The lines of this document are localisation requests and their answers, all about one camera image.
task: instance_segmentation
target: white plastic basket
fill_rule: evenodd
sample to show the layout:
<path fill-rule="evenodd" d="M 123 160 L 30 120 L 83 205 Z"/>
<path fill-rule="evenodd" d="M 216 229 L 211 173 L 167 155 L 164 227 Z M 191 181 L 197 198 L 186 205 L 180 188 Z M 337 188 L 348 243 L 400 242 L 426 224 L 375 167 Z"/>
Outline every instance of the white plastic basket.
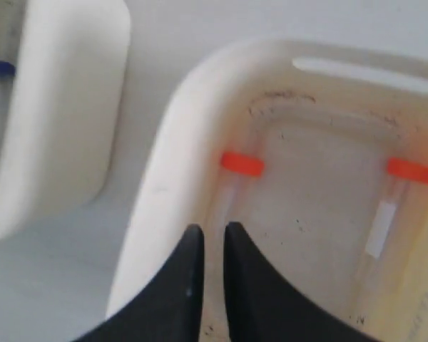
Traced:
<path fill-rule="evenodd" d="M 357 66 L 376 70 L 363 77 L 352 72 Z M 240 220 L 277 269 L 324 309 L 382 340 L 406 341 L 428 292 L 428 270 L 417 266 L 428 259 L 428 186 L 413 187 L 400 209 L 402 234 L 386 258 L 400 282 L 375 294 L 367 320 L 350 313 L 384 161 L 399 153 L 428 164 L 424 80 L 426 61 L 284 40 L 233 46 L 197 67 L 161 124 L 108 315 L 149 282 L 185 227 L 198 223 L 206 236 L 201 340 L 226 339 L 223 230 Z M 260 157 L 264 176 L 228 174 L 219 164 L 225 150 Z"/>
<path fill-rule="evenodd" d="M 0 238 L 102 188 L 131 23 L 121 0 L 30 0 L 0 150 Z"/>

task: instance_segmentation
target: orange cap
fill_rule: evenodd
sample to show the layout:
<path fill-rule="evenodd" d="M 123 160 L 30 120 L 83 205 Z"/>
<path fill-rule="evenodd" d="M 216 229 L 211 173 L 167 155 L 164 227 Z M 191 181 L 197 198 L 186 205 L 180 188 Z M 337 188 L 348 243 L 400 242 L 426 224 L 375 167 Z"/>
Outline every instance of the orange cap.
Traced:
<path fill-rule="evenodd" d="M 390 158 L 387 163 L 387 172 L 399 178 L 428 184 L 428 167 L 416 162 Z"/>
<path fill-rule="evenodd" d="M 251 177 L 261 176 L 265 168 L 265 163 L 260 159 L 230 151 L 223 153 L 220 164 L 229 171 Z"/>

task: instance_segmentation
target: white label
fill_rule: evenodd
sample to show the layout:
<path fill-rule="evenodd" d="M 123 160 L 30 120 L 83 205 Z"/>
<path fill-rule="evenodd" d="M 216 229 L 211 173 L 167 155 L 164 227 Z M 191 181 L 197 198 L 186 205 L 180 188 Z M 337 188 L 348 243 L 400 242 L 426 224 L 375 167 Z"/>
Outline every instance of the white label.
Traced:
<path fill-rule="evenodd" d="M 376 217 L 372 223 L 372 228 L 365 251 L 378 259 L 384 249 L 385 240 L 392 226 L 394 213 L 397 211 L 395 203 L 380 202 L 377 208 Z"/>

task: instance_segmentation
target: white background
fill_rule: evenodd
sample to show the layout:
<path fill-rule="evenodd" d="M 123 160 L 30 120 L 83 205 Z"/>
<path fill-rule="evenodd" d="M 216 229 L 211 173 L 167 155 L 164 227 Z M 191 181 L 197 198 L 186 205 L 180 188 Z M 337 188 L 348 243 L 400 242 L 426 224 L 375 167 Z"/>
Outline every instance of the white background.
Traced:
<path fill-rule="evenodd" d="M 184 75 L 216 49 L 274 35 L 428 59 L 428 0 L 127 2 L 132 45 L 105 189 L 90 205 L 0 243 L 0 342 L 67 341 L 103 318 L 165 105 Z M 10 36 L 20 5 L 0 0 L 0 57 L 12 53 L 1 39 Z"/>

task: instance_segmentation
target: white plastic container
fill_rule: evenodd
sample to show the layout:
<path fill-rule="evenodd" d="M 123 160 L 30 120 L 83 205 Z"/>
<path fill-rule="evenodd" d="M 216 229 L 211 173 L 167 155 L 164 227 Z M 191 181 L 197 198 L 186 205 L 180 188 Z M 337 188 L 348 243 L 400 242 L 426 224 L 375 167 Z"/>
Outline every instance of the white plastic container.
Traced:
<path fill-rule="evenodd" d="M 223 170 L 225 150 L 261 158 L 265 174 L 252 180 Z M 367 314 L 352 315 L 361 291 L 357 265 L 386 177 L 384 164 L 393 155 L 428 165 L 428 62 L 278 40 L 220 52 L 186 78 L 168 106 L 108 315 L 149 282 L 185 227 L 198 223 L 206 237 L 201 341 L 227 339 L 223 231 L 228 221 L 239 220 L 310 299 L 382 340 L 405 341 L 428 287 L 410 276 L 416 272 L 412 261 L 428 255 L 422 251 L 426 185 L 407 190 L 395 218 L 399 234 L 389 237 L 392 247 L 383 251 L 383 274 L 396 273 L 392 278 L 399 281 L 385 286 L 381 281 L 389 277 L 380 279 L 377 288 L 387 290 L 371 295 L 380 301 L 371 299 L 375 306 L 364 308 Z M 407 310 L 399 311 L 403 305 Z"/>
<path fill-rule="evenodd" d="M 28 1 L 0 146 L 0 238 L 102 188 L 130 30 L 121 0 Z"/>

